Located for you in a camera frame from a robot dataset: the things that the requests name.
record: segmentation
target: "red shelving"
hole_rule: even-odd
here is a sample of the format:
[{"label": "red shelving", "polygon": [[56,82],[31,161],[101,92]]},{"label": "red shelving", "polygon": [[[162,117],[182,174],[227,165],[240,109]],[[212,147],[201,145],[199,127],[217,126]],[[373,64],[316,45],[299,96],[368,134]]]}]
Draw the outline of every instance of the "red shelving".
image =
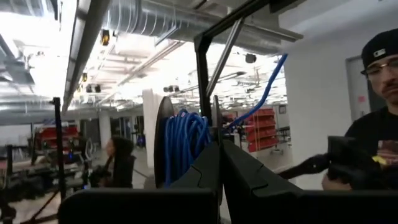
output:
[{"label": "red shelving", "polygon": [[259,109],[248,118],[246,140],[249,142],[249,152],[260,151],[278,144],[274,116],[273,109]]}]

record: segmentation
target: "black cap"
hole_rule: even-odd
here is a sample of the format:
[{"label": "black cap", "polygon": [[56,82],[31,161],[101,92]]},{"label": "black cap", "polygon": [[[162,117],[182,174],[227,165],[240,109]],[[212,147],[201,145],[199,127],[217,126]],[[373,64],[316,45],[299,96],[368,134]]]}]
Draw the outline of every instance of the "black cap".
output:
[{"label": "black cap", "polygon": [[362,61],[367,68],[374,61],[398,54],[398,29],[382,32],[373,37],[362,49]]}]

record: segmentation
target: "floor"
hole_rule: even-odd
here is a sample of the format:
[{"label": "floor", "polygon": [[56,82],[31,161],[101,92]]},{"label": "floor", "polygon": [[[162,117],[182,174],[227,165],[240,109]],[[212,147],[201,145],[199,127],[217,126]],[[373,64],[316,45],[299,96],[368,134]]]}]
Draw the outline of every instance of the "floor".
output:
[{"label": "floor", "polygon": [[[253,156],[258,158],[270,169],[279,170],[290,165],[290,150],[291,149],[289,147],[287,149],[284,149],[284,154],[272,154],[270,151],[262,151],[261,153],[253,154]],[[134,173],[132,178],[134,188],[143,189],[144,185],[145,188],[153,188],[154,181],[146,181],[147,177],[150,176],[150,174],[153,174],[153,170],[150,170],[147,167],[146,151],[143,149],[136,149],[134,150],[134,155],[137,157],[134,164]],[[14,208],[17,209],[17,217],[14,220],[14,223],[20,223],[28,220],[46,202],[46,200],[50,196],[51,195],[46,195],[44,198],[38,200],[24,200],[11,204]],[[225,195],[223,198],[224,199],[220,207],[220,213],[222,219],[224,220],[224,223],[228,223],[228,220],[230,218]],[[53,201],[47,206],[47,208],[42,212],[41,216],[47,216],[56,213],[59,203],[60,197],[58,195],[58,197],[55,197]]]}]

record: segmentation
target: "coiled blue cable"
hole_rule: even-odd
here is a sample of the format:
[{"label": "coiled blue cable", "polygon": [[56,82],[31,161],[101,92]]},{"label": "coiled blue cable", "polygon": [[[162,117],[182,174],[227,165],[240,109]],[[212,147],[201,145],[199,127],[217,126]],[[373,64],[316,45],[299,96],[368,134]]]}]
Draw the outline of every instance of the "coiled blue cable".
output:
[{"label": "coiled blue cable", "polygon": [[211,142],[208,120],[182,109],[165,124],[165,186],[178,180]]}]

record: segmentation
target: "man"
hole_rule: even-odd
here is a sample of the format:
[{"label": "man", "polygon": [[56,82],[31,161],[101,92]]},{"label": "man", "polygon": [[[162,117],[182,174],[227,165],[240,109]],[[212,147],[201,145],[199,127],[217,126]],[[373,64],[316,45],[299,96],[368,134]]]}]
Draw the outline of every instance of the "man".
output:
[{"label": "man", "polygon": [[[384,98],[387,107],[356,120],[346,133],[356,138],[361,147],[382,157],[386,164],[397,164],[398,153],[384,150],[386,144],[398,143],[398,29],[382,32],[371,39],[361,54],[362,74],[371,82],[373,91]],[[324,190],[350,190],[349,184],[324,176]]]}]

